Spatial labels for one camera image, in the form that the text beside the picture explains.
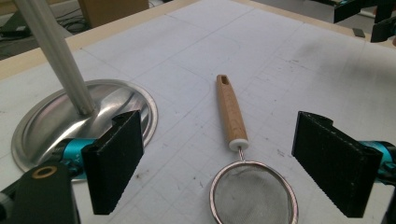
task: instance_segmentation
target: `wooden handle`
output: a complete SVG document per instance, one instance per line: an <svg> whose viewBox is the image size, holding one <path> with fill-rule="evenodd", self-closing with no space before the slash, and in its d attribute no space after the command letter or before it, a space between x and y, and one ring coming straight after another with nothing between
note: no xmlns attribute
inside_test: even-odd
<svg viewBox="0 0 396 224"><path fill-rule="evenodd" d="M220 114L231 150L246 149L248 135L230 80L225 75L217 77Z"/></svg>

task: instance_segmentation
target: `white table surface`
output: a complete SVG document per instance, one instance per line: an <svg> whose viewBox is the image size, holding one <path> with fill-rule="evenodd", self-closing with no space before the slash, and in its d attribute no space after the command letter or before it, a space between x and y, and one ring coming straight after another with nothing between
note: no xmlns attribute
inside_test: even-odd
<svg viewBox="0 0 396 224"><path fill-rule="evenodd" d="M216 75L233 84L246 158L291 184L299 223L380 223L393 187L375 184L364 218L348 219L291 156L297 112L317 113L358 140L396 144L396 49L228 0L203 0L74 53L85 80L131 81L155 99L159 123L110 216L74 190L82 223L214 223L209 186L238 156L227 149ZM19 176L10 144L21 118L61 89L48 64L0 81L0 188Z"/></svg>

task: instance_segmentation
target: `mesh strainer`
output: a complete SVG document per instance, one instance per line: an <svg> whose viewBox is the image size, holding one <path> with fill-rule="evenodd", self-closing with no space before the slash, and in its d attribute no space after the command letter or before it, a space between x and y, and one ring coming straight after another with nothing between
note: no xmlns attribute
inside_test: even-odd
<svg viewBox="0 0 396 224"><path fill-rule="evenodd" d="M227 76L217 78L220 112L230 150L241 161L224 167L210 189L210 207L219 224L292 223L298 219L297 200L286 180L269 166L245 161L248 137L233 87Z"/></svg>

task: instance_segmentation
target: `metal rim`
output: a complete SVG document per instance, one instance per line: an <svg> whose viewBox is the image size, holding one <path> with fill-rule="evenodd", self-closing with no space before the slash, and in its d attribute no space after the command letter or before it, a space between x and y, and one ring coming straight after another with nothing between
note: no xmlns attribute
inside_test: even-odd
<svg viewBox="0 0 396 224"><path fill-rule="evenodd" d="M290 214L290 224L297 224L298 222L298 204L297 199L294 195L294 192L290 186L290 184L286 181L286 179L278 173L276 170L272 169L271 167L257 162L257 161L236 161L226 167L222 168L213 179L212 185L210 187L210 194L209 194L209 201L210 201L210 210L212 211L213 218L219 224L225 224L221 221L221 218L218 215L218 211L215 205L215 191L219 180L230 170L239 166L258 166L264 170L267 170L273 177L275 177L279 183L284 187L284 190L287 192L290 203L291 203L291 214Z"/></svg>
<svg viewBox="0 0 396 224"><path fill-rule="evenodd" d="M157 111L157 106L154 102L154 99L151 97L151 95L145 91L143 88L130 83L126 81L121 81L121 80L115 80L115 79L96 79L92 81L87 81L85 82L87 87L93 86L93 87L100 87L100 86L113 86L115 89L120 87L124 88L125 90L133 90L134 92L138 93L141 95L141 97L145 98L145 104L147 104L147 110L146 110L146 116L148 117L147 119L147 124L149 126L148 130L142 130L143 134L143 140L144 140L144 146L146 146L152 136L155 133L157 123L158 123L158 111ZM17 163L17 165L24 171L28 171L37 164L35 162L32 162L28 159L28 156L25 154L24 149L29 146L29 144L26 144L24 142L25 140L23 139L24 136L29 134L29 127L32 124L32 120L41 118L43 117L41 115L42 110L47 108L49 105L53 105L56 107L57 105L54 104L54 102L65 95L64 90L56 91L55 93L51 94L50 96L46 97L44 100L39 102L37 105L35 105L32 109L28 111L28 113L21 119L20 123L18 124L13 136L12 136L12 142L11 142L11 151L12 155L14 158L14 161ZM89 119L90 116L80 116L80 119ZM46 148L46 152L43 154L49 153L50 147Z"/></svg>

